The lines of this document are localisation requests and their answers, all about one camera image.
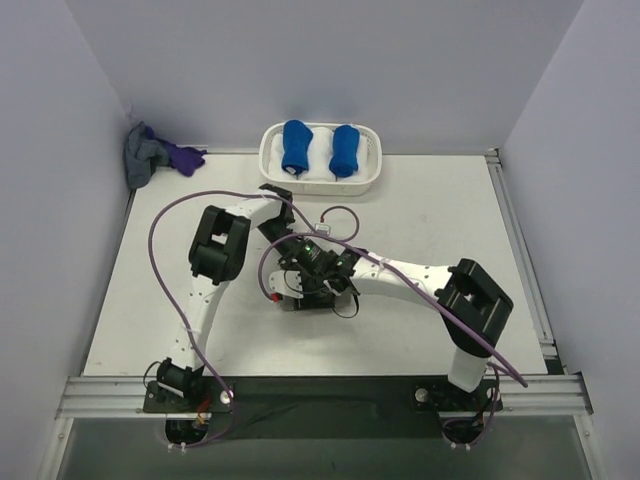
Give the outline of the grey towel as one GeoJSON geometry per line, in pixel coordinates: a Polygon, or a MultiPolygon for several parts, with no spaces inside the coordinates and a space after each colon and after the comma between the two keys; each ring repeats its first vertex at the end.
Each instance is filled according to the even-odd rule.
{"type": "Polygon", "coordinates": [[[306,311],[340,309],[349,307],[351,303],[351,297],[347,295],[335,296],[332,293],[317,293],[305,295],[302,298],[284,296],[278,305],[284,311],[306,311]]]}

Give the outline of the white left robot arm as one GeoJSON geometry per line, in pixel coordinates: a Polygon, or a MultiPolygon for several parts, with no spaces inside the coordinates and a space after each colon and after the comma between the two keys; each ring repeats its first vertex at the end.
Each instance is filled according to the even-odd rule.
{"type": "Polygon", "coordinates": [[[251,232],[265,223],[287,227],[293,222],[293,194],[272,184],[263,184],[249,194],[228,190],[204,190],[184,195],[163,207],[152,220],[147,236],[147,253],[156,280],[179,315],[181,325],[168,358],[157,370],[158,386],[177,410],[195,409],[205,396],[204,371],[209,370],[224,391],[221,376],[205,357],[206,344],[222,296],[242,271],[251,232]],[[188,252],[194,290],[189,308],[184,310],[160,274],[154,253],[154,235],[162,217],[172,208],[205,196],[229,196],[238,203],[220,208],[209,206],[188,252]]]}

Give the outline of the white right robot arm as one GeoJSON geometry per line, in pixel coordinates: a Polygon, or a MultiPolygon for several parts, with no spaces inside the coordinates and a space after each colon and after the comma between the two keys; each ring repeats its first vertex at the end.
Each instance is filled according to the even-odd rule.
{"type": "Polygon", "coordinates": [[[479,398],[479,385],[514,304],[476,261],[429,266],[391,260],[372,252],[345,249],[338,254],[300,240],[294,258],[302,285],[313,294],[377,295],[426,303],[438,312],[455,346],[443,385],[452,408],[463,410],[479,398]]]}

